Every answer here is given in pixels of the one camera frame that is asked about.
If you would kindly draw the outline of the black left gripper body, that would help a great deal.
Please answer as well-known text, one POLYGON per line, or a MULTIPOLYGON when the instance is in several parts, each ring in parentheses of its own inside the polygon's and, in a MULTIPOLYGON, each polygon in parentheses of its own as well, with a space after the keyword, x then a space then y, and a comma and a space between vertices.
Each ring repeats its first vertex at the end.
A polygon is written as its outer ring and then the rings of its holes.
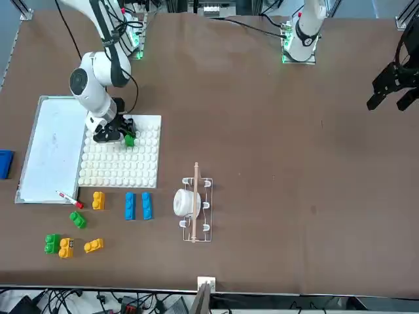
POLYGON ((404 30, 396 48, 394 58, 396 71, 395 83, 397 86, 406 86, 418 76, 418 22, 409 22, 404 30), (406 62, 400 61, 400 52, 405 48, 406 62))

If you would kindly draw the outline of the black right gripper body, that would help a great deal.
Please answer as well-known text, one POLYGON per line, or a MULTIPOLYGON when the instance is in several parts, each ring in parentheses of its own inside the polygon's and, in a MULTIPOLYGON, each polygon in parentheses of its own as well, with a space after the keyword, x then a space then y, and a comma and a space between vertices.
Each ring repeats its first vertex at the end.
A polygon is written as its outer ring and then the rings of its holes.
POLYGON ((108 132, 118 131, 124 133, 126 130, 126 120, 122 114, 117 114, 114 119, 106 125, 108 132))

